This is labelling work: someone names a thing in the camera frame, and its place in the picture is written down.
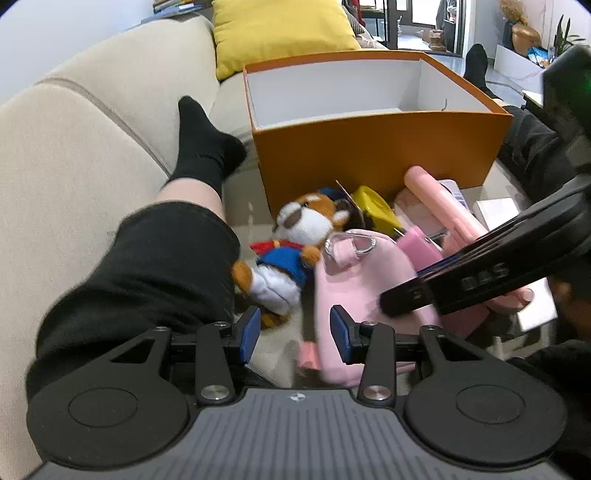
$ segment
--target sofa cushion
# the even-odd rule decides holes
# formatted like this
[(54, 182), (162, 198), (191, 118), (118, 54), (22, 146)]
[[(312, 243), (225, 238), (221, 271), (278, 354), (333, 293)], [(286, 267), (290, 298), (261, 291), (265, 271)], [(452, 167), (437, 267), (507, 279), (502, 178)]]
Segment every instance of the sofa cushion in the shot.
[(39, 463), (24, 377), (44, 313), (82, 281), (166, 174), (78, 93), (38, 85), (0, 107), (0, 478)]
[(232, 75), (220, 84), (209, 119), (221, 131), (234, 135), (245, 145), (248, 154), (240, 168), (250, 168), (257, 164), (242, 73)]
[(258, 61), (361, 49), (335, 0), (213, 0), (213, 22), (219, 80)]
[(159, 20), (101, 42), (42, 82), (88, 96), (172, 172), (178, 154), (177, 102), (190, 95), (209, 112), (219, 84), (211, 23)]

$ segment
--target blue gripper pad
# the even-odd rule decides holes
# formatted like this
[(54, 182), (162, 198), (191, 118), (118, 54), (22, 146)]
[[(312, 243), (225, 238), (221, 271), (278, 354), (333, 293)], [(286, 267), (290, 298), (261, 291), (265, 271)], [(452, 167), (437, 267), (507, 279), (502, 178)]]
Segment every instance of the blue gripper pad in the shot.
[(330, 333), (339, 350), (340, 359), (344, 364), (349, 364), (353, 355), (353, 346), (349, 338), (349, 328), (334, 307), (330, 309)]
[(252, 357), (256, 342), (261, 333), (261, 309), (256, 309), (248, 323), (242, 330), (242, 342), (240, 343), (240, 361), (247, 364)]

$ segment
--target metal carabiner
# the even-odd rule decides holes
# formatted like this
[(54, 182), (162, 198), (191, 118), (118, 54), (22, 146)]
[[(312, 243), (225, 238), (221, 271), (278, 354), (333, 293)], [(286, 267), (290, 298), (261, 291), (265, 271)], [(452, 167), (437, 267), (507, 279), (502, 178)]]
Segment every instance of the metal carabiner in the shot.
[(334, 258), (333, 251), (332, 251), (332, 240), (334, 238), (340, 238), (340, 237), (363, 238), (365, 240), (369, 240), (369, 246), (367, 248), (356, 248), (355, 249), (355, 253), (359, 256), (366, 255), (369, 252), (371, 252), (374, 249), (375, 244), (376, 244), (376, 239), (374, 236), (363, 235), (362, 233), (333, 232), (329, 235), (329, 237), (326, 239), (326, 243), (324, 244), (324, 250), (326, 250), (326, 253), (329, 254), (332, 258)]

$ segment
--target gray textured surface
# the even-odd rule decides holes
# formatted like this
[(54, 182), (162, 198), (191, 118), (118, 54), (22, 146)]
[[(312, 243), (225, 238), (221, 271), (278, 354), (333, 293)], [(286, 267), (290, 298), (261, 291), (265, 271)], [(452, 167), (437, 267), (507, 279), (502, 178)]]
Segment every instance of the gray textured surface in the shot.
[(468, 471), (429, 455), (394, 413), (345, 390), (249, 390), (208, 408), (170, 450), (119, 471), (76, 472), (48, 463), (31, 480), (189, 479), (554, 480), (540, 464), (511, 473)]

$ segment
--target white floor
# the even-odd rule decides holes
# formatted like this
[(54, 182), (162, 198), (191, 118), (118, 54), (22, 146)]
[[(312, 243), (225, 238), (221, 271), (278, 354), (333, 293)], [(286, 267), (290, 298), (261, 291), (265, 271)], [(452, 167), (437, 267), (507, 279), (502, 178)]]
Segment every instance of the white floor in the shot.
[(0, 105), (151, 14), (152, 0), (19, 0), (0, 17)]
[[(433, 57), (452, 69), (457, 74), (464, 75), (466, 61), (463, 58), (447, 55), (436, 55), (434, 53)], [(504, 75), (501, 75), (492, 67), (488, 67), (488, 70), (486, 71), (486, 85), (493, 91), (494, 94), (511, 105), (521, 106), (525, 103), (525, 100), (521, 94), (521, 87)]]
[(399, 35), (398, 48), (404, 50), (425, 50), (432, 51), (429, 44), (414, 35)]

